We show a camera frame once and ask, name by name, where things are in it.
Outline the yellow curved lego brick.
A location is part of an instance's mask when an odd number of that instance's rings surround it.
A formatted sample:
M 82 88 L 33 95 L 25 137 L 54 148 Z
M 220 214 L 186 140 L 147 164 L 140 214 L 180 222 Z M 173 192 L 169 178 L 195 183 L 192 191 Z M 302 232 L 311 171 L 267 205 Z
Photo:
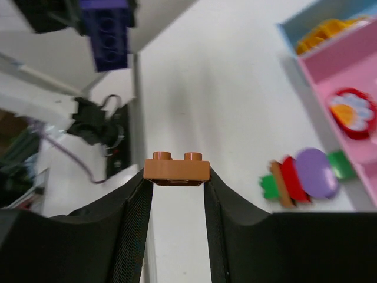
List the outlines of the yellow curved lego brick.
M 363 26 L 371 22 L 367 16 L 347 20 L 328 19 L 314 27 L 296 45 L 296 54 L 302 55 L 312 49 L 318 48 L 323 42 L 336 37 L 347 29 Z

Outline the dark purple lego brick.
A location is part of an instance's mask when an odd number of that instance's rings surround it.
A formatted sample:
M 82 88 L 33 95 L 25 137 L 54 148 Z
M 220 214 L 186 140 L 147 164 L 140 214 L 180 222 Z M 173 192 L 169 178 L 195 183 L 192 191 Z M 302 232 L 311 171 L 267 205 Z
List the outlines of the dark purple lego brick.
M 90 38 L 98 72 L 128 67 L 127 1 L 80 1 L 82 20 Z

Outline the red flower lego brick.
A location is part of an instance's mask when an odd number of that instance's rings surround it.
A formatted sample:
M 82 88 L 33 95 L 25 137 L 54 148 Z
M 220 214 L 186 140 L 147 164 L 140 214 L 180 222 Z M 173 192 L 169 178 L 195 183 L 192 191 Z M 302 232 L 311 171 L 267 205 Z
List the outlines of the red flower lego brick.
M 376 101 L 356 88 L 343 88 L 326 100 L 338 127 L 351 139 L 370 138 L 376 130 Z

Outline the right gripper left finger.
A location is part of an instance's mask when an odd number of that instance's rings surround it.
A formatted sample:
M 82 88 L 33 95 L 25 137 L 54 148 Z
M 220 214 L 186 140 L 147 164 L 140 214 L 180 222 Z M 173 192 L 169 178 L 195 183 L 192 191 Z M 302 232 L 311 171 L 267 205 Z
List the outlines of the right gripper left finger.
M 138 282 L 153 184 L 126 184 L 68 215 L 1 210 L 2 282 Z

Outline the brown lego brick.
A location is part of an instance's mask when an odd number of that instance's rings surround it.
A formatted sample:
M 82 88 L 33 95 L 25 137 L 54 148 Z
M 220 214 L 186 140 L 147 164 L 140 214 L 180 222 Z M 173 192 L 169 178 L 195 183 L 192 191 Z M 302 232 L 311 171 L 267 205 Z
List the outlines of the brown lego brick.
M 154 152 L 144 162 L 143 178 L 159 186 L 200 186 L 210 180 L 210 162 L 197 152 L 173 159 L 170 152 Z

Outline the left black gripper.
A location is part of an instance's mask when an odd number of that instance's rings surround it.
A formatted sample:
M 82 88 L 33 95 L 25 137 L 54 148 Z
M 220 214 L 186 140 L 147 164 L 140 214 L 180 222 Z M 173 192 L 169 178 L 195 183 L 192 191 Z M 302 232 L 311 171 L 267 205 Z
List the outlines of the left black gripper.
M 134 28 L 138 9 L 138 1 L 15 1 L 14 5 L 37 34 L 70 27 L 79 35 L 87 35 L 85 19 L 90 10 L 124 11 L 127 26 Z

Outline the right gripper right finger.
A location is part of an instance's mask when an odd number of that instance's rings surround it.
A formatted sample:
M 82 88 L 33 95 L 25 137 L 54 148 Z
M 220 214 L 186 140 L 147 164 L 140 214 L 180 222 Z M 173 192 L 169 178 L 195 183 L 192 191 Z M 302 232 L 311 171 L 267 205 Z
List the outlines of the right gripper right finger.
M 213 282 L 376 281 L 375 213 L 268 213 L 215 171 L 204 208 Z

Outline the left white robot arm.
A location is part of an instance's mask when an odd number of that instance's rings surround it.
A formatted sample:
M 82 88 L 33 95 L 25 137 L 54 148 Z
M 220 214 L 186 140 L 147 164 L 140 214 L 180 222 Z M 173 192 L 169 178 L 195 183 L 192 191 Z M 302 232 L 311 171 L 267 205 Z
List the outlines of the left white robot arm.
M 2 1 L 1 108 L 67 129 L 76 97 L 133 98 L 136 1 Z

